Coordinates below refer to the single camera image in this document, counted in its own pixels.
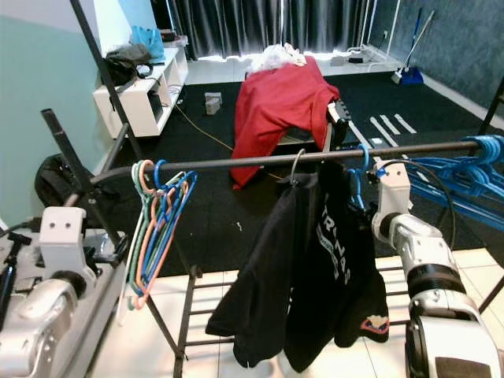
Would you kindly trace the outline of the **black shirt white print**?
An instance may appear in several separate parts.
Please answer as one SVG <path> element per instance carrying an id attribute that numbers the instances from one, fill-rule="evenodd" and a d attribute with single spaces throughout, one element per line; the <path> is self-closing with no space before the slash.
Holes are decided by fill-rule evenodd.
<path id="1" fill-rule="evenodd" d="M 369 214 L 350 202 L 342 163 L 318 166 L 309 241 L 295 257 L 287 338 L 283 352 L 292 370 L 305 372 L 334 342 L 389 339 L 385 282 L 376 267 Z"/>

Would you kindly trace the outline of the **black hanger grey hook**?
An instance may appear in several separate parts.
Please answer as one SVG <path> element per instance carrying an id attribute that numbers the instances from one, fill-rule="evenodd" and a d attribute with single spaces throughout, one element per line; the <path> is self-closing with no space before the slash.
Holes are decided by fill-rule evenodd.
<path id="1" fill-rule="evenodd" d="M 302 163 L 303 154 L 306 154 L 306 148 L 299 149 L 287 176 L 276 181 L 275 195 L 277 197 L 284 197 L 291 190 L 312 190 L 314 181 L 316 181 L 316 169 L 309 163 Z"/>

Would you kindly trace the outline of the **thin orange hanger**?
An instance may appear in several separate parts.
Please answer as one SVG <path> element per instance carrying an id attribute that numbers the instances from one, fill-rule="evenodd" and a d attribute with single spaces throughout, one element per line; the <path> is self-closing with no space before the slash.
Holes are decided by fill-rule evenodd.
<path id="1" fill-rule="evenodd" d="M 138 223 L 135 227 L 134 241 L 131 247 L 132 257 L 134 258 L 134 271 L 130 278 L 130 284 L 136 294 L 134 299 L 134 309 L 141 309 L 144 303 L 149 298 L 149 288 L 153 273 L 147 273 L 149 266 L 161 267 L 158 262 L 165 252 L 154 252 L 154 245 L 151 244 L 151 235 L 158 230 L 158 201 L 165 197 L 165 189 L 169 188 L 172 191 L 172 186 L 179 183 L 181 177 L 184 177 L 183 172 L 177 173 L 172 179 L 168 179 L 165 183 L 161 183 L 159 179 L 153 179 L 152 183 L 148 183 L 145 174 L 147 166 L 154 167 L 154 174 L 158 176 L 160 173 L 158 167 L 165 165 L 166 161 L 138 161 L 132 166 L 135 188 L 141 198 L 141 212 L 138 217 Z"/>

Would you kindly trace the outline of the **thin green hanger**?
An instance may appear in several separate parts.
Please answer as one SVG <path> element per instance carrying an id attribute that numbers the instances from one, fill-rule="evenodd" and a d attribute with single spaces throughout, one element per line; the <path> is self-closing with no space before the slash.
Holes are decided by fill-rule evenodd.
<path id="1" fill-rule="evenodd" d="M 139 197 L 141 198 L 141 209 L 137 224 L 132 237 L 130 255 L 127 259 L 128 273 L 126 284 L 124 284 L 124 298 L 127 309 L 134 310 L 137 307 L 142 309 L 142 300 L 146 298 L 143 289 L 142 274 L 145 270 L 145 257 L 149 251 L 149 238 L 152 227 L 158 223 L 159 201 L 161 192 L 158 191 L 158 184 L 147 183 L 146 167 L 155 166 L 153 161 L 138 161 L 131 167 L 131 179 L 133 179 Z"/>

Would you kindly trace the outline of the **long white floor tape strip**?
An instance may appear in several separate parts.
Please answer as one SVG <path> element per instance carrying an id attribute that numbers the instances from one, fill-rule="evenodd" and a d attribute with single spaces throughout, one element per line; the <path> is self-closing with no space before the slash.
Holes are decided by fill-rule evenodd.
<path id="1" fill-rule="evenodd" d="M 388 145 L 398 147 L 398 144 L 393 140 L 388 130 L 375 117 L 371 117 L 369 120 L 374 128 L 383 136 L 383 139 Z"/>

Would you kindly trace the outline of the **black white machine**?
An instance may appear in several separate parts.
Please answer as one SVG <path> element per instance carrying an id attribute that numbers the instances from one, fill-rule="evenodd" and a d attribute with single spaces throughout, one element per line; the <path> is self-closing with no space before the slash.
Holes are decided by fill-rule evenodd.
<path id="1" fill-rule="evenodd" d="M 342 100 L 328 104 L 327 127 L 323 146 L 318 147 L 313 134 L 300 128 L 289 128 L 287 134 L 281 138 L 279 147 L 290 147 L 295 149 L 314 149 L 317 151 L 342 150 L 353 148 L 359 144 L 359 140 L 350 130 L 350 112 Z"/>

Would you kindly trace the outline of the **blue broom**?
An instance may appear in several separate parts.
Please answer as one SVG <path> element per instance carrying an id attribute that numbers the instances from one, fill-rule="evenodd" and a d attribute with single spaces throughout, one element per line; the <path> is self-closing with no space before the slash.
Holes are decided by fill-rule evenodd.
<path id="1" fill-rule="evenodd" d="M 396 85 L 419 85 L 419 83 L 424 82 L 424 77 L 421 75 L 421 71 L 417 66 L 411 65 L 411 60 L 413 60 L 414 51 L 417 50 L 419 40 L 422 39 L 425 30 L 431 24 L 433 15 L 435 15 L 435 10 L 429 12 L 428 17 L 425 21 L 421 23 L 421 16 L 424 15 L 424 8 L 419 8 L 417 14 L 417 21 L 415 21 L 413 40 L 411 40 L 410 50 L 406 55 L 406 59 L 403 64 L 399 66 L 398 69 L 392 73 L 392 82 Z"/>

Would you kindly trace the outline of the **dark metal clothes rack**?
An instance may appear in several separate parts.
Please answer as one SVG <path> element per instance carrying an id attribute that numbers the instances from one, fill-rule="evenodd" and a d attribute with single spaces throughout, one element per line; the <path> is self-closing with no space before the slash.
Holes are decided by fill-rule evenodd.
<path id="1" fill-rule="evenodd" d="M 111 94 L 113 108 L 117 108 L 120 121 L 124 123 L 121 134 L 113 144 L 113 149 L 118 150 L 124 140 L 129 140 L 137 156 L 140 155 L 139 144 L 134 140 L 131 126 L 128 125 L 128 116 L 124 112 L 118 91 L 114 89 L 110 72 L 103 64 L 100 48 L 91 32 L 90 23 L 87 22 L 85 10 L 80 0 L 68 0 L 73 14 L 78 20 L 80 30 L 85 36 L 91 57 L 98 68 L 98 76 Z M 440 142 L 415 146 L 399 146 L 383 149 L 369 149 L 371 158 L 390 156 L 393 154 L 431 154 L 439 151 L 453 151 L 469 149 L 469 155 L 475 149 L 481 149 L 476 142 Z M 335 151 L 317 152 L 317 154 L 303 154 L 303 162 L 342 161 L 343 159 L 362 156 L 360 149 L 343 149 Z M 245 166 L 271 166 L 292 163 L 296 158 L 294 154 L 278 156 L 259 156 L 240 159 L 224 159 L 223 161 L 196 161 L 184 163 L 169 163 L 169 166 L 158 167 L 163 169 L 180 170 L 181 172 L 197 172 L 207 169 L 224 169 L 227 167 Z M 75 205 L 83 197 L 89 195 L 88 202 L 96 201 L 92 191 L 97 190 L 99 183 L 114 179 L 117 176 L 130 176 L 130 169 L 111 169 L 110 158 L 101 174 L 82 180 L 89 170 L 79 167 L 79 161 L 73 162 L 72 167 L 79 174 L 78 194 L 71 195 L 66 202 L 67 206 Z M 417 159 L 391 159 L 393 162 L 402 162 L 404 165 L 413 165 L 415 169 L 428 169 L 419 165 Z M 476 308 L 475 303 L 461 289 L 457 288 L 460 281 L 460 269 L 454 263 L 453 250 L 447 247 L 435 247 L 422 242 L 435 241 L 435 227 L 424 224 L 418 217 L 399 213 L 392 217 L 390 223 L 389 245 L 396 249 L 401 259 L 401 267 L 406 274 L 408 291 L 394 292 L 390 295 L 409 295 L 413 303 L 410 305 L 409 320 L 392 321 L 390 325 L 406 325 L 406 373 L 409 378 L 504 378 L 504 350 L 498 349 L 492 339 L 487 325 L 483 323 L 482 312 L 489 309 L 494 298 L 504 291 L 504 277 L 496 287 Z M 183 378 L 184 361 L 186 361 L 187 347 L 202 345 L 216 345 L 216 343 L 233 343 L 232 338 L 199 339 L 188 342 L 186 335 L 190 328 L 191 300 L 195 288 L 223 287 L 224 282 L 217 285 L 197 285 L 195 281 L 201 273 L 192 270 L 188 273 L 186 302 L 183 308 L 183 320 L 179 338 L 174 339 L 172 333 L 167 331 L 165 322 L 155 307 L 155 323 L 161 327 L 161 334 L 172 348 L 174 357 L 172 378 Z"/>

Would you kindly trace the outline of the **white power strip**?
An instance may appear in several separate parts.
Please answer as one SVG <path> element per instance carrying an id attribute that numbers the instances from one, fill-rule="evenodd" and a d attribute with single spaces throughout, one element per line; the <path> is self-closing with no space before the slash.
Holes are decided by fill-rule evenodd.
<path id="1" fill-rule="evenodd" d="M 367 64 L 369 56 L 363 47 L 350 47 L 349 50 L 342 53 L 332 53 L 330 58 L 331 66 Z"/>

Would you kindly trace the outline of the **white plastic bag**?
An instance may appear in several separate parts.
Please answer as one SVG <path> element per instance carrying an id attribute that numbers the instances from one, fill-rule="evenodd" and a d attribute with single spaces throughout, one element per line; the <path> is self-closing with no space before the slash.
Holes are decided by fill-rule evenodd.
<path id="1" fill-rule="evenodd" d="M 271 71 L 285 65 L 303 66 L 307 62 L 305 54 L 300 53 L 290 43 L 267 46 L 262 54 L 253 58 L 248 73 Z"/>

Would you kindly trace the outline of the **small grey box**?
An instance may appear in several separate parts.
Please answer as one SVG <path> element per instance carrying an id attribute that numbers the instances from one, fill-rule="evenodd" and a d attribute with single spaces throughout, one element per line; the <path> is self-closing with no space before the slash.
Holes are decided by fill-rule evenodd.
<path id="1" fill-rule="evenodd" d="M 212 116 L 217 114 L 223 105 L 223 96 L 220 91 L 206 91 L 205 98 L 205 115 Z"/>

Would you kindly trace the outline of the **black backpack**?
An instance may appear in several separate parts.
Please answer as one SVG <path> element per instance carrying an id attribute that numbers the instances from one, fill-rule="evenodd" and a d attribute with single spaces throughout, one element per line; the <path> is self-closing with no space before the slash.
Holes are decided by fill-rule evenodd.
<path id="1" fill-rule="evenodd" d="M 35 192 L 43 206 L 63 206 L 75 192 L 73 173 L 61 154 L 43 159 L 35 174 Z"/>

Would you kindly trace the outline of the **black curtain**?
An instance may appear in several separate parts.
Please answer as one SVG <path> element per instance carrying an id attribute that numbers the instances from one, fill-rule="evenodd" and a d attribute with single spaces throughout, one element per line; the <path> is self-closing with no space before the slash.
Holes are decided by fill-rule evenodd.
<path id="1" fill-rule="evenodd" d="M 365 0 L 167 0 L 192 58 L 238 57 L 289 43 L 303 53 L 360 46 Z"/>

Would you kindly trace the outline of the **light blue bag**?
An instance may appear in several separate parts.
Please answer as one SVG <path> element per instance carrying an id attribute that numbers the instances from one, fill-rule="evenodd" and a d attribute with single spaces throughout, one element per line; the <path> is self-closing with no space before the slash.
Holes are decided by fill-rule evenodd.
<path id="1" fill-rule="evenodd" d="M 130 41 L 134 46 L 144 47 L 149 57 L 147 64 L 161 65 L 165 63 L 165 44 L 158 29 L 132 25 Z"/>

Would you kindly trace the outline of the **black bag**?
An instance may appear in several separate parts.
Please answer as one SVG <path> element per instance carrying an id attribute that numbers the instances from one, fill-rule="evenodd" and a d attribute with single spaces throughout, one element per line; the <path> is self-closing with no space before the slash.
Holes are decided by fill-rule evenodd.
<path id="1" fill-rule="evenodd" d="M 103 64 L 110 72 L 113 85 L 119 87 L 135 80 L 139 76 L 138 66 L 148 65 L 151 58 L 152 55 L 144 44 L 131 43 L 107 53 Z"/>

